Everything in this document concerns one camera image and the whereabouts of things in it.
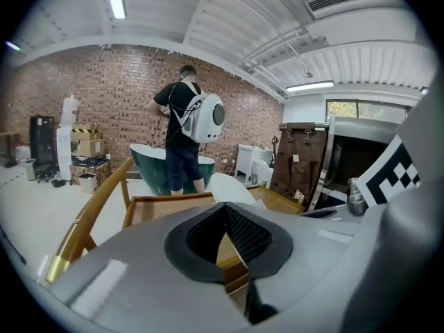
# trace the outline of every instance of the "white ceiling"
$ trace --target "white ceiling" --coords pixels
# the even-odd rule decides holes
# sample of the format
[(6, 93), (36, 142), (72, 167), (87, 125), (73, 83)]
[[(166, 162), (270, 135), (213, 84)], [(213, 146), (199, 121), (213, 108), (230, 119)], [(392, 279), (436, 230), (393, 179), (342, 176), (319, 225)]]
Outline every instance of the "white ceiling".
[(206, 60), (280, 101), (289, 96), (285, 87), (320, 80), (418, 95), (431, 83), (434, 52), (400, 0), (337, 5), (324, 18), (307, 1), (125, 0), (127, 17), (114, 19), (108, 0), (40, 0), (13, 40), (24, 52), (15, 53), (15, 63), (76, 46), (130, 43)]

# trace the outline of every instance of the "ceiling pipe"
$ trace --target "ceiling pipe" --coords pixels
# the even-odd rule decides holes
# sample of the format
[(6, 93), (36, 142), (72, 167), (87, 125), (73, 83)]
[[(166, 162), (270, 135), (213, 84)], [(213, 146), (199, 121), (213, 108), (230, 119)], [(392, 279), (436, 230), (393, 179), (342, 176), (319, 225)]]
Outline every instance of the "ceiling pipe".
[(300, 27), (297, 27), (291, 31), (283, 33), (277, 37), (274, 37), (272, 40), (264, 43), (263, 45), (257, 47), (254, 51), (250, 52), (247, 56), (245, 56), (242, 60), (237, 62), (234, 66), (237, 67), (238, 65), (242, 64), (243, 62), (245, 62), (247, 60), (251, 60), (253, 58), (256, 58), (256, 57), (260, 56), (261, 54), (266, 53), (267, 51), (269, 51), (272, 48), (276, 48), (276, 47), (280, 46), (281, 44), (284, 44), (285, 42), (294, 40), (295, 38), (299, 38), (299, 36), (297, 35), (297, 32), (296, 32), (299, 28)]
[[(269, 20), (267, 20), (264, 16), (262, 16), (261, 14), (259, 14), (255, 9), (253, 9), (253, 8), (251, 8), (249, 5), (247, 5), (246, 3), (244, 3), (243, 1), (241, 1), (241, 0), (235, 0), (237, 3), (240, 3), (242, 6), (244, 6), (245, 8), (247, 8), (247, 9), (249, 9), (249, 11), (251, 11), (251, 12), (253, 12), (255, 15), (257, 15), (260, 19), (262, 19), (262, 20), (264, 20), (276, 33), (277, 33), (277, 36), (279, 37), (279, 35), (280, 35), (280, 32), (279, 32), (279, 30), (272, 24), (272, 23), (270, 23), (270, 21)], [(291, 48), (291, 50), (295, 53), (295, 55), (296, 55), (296, 57), (297, 57), (297, 59), (299, 59), (299, 61), (300, 61), (300, 63), (302, 64), (302, 67), (303, 67), (303, 69), (304, 69), (304, 72), (305, 72), (305, 75), (308, 77), (308, 78), (312, 78), (313, 77), (313, 74), (311, 74), (310, 72), (309, 72), (309, 70), (308, 70), (308, 66), (307, 66), (307, 64), (305, 63), (305, 61), (302, 59), (302, 57), (299, 55), (299, 53), (293, 48), (293, 46), (289, 43), (289, 42), (286, 42), (287, 43), (287, 45)]]
[(285, 87), (281, 86), (279, 79), (275, 74), (273, 74), (271, 71), (269, 71), (266, 67), (263, 67), (261, 65), (258, 65), (257, 67), (253, 67), (254, 70), (256, 70), (257, 73), (263, 75), (267, 80), (270, 80), (274, 85), (279, 87), (288, 97), (292, 97), (293, 94), (289, 92)]

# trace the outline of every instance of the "white bin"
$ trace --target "white bin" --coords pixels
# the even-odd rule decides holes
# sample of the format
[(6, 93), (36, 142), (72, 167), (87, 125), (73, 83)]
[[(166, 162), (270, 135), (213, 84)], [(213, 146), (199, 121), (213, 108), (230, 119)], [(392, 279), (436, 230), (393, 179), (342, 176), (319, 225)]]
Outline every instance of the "white bin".
[(35, 168), (34, 168), (35, 159), (27, 160), (26, 165), (26, 177), (29, 181), (35, 180)]
[(80, 181), (82, 191), (86, 192), (87, 194), (93, 194), (99, 185), (96, 174), (83, 173), (79, 175), (78, 179)]

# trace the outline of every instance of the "white wall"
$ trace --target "white wall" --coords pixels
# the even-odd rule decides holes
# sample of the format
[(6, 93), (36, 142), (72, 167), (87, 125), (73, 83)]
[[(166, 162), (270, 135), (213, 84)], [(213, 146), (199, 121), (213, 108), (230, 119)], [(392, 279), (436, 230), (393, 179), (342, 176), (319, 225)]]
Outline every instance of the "white wall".
[(325, 122), (325, 97), (313, 94), (292, 98), (285, 106), (284, 122)]
[(284, 108), (283, 122), (325, 122), (327, 100), (362, 100), (414, 107), (420, 99), (372, 93), (324, 93), (294, 96)]
[(406, 8), (362, 8), (307, 25), (313, 38), (325, 36), (330, 46), (358, 41), (410, 41), (420, 24)]

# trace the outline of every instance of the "window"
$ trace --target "window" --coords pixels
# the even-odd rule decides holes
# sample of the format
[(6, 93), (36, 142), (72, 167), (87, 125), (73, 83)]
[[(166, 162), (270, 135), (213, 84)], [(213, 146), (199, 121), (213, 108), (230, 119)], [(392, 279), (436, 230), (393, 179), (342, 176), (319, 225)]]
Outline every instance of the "window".
[(376, 119), (402, 123), (410, 108), (370, 101), (327, 101), (327, 116)]

